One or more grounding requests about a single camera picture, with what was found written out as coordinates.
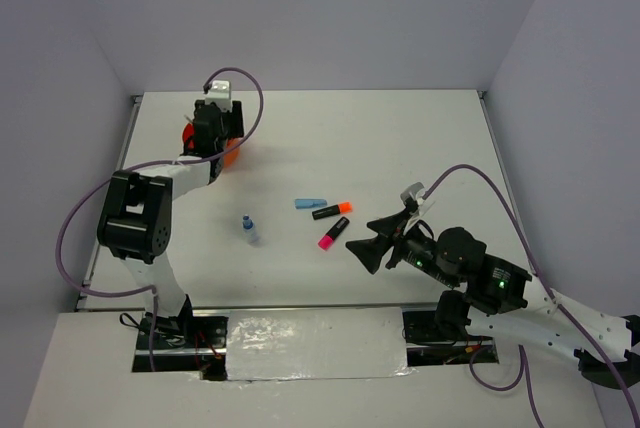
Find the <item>blue translucent pen cap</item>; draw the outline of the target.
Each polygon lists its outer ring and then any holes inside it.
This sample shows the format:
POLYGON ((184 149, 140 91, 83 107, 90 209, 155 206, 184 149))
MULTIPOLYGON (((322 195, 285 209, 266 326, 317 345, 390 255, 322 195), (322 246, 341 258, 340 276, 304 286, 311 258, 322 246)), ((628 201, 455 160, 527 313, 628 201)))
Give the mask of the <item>blue translucent pen cap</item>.
POLYGON ((327 200, 320 198, 296 198, 294 200, 294 207, 298 210, 320 209, 326 207, 327 205, 327 200))

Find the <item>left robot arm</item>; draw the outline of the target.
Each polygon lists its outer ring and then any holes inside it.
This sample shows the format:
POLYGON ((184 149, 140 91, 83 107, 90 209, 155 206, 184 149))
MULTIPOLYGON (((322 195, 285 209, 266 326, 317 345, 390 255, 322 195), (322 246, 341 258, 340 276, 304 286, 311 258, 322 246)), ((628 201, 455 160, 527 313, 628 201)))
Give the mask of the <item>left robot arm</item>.
POLYGON ((175 162, 115 172, 97 228, 97 239, 121 260, 136 286, 154 286, 145 296, 148 329, 172 346, 189 344, 196 333, 189 296, 179 286, 167 248, 171 238, 173 202, 212 184, 224 168, 225 149, 244 136, 242 103, 195 102, 193 132, 183 140, 175 162))

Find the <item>black highlighter orange cap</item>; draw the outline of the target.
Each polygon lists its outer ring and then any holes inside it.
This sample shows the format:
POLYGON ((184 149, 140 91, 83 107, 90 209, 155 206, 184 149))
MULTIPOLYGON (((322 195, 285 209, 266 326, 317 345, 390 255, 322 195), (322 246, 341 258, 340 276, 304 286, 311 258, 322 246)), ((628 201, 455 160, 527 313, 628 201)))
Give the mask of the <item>black highlighter orange cap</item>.
POLYGON ((330 218, 333 216, 344 215, 346 213, 351 213, 353 210, 350 202, 343 202, 339 204, 334 204, 331 206, 326 206, 323 208, 319 208, 312 212, 312 218, 314 220, 321 220, 330 218))

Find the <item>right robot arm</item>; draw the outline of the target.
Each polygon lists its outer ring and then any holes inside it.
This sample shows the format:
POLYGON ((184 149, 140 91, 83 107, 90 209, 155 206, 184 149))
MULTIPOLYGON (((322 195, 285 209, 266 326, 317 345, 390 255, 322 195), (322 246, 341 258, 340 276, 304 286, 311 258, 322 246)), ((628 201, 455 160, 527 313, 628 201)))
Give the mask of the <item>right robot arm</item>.
POLYGON ((545 290, 538 276, 488 254, 462 227, 434 237, 425 222, 410 225, 405 212, 367 226, 375 237, 346 247, 369 273, 405 262, 445 286, 434 317, 442 337, 509 338, 551 350, 596 385, 638 383, 638 316, 608 315, 545 290))

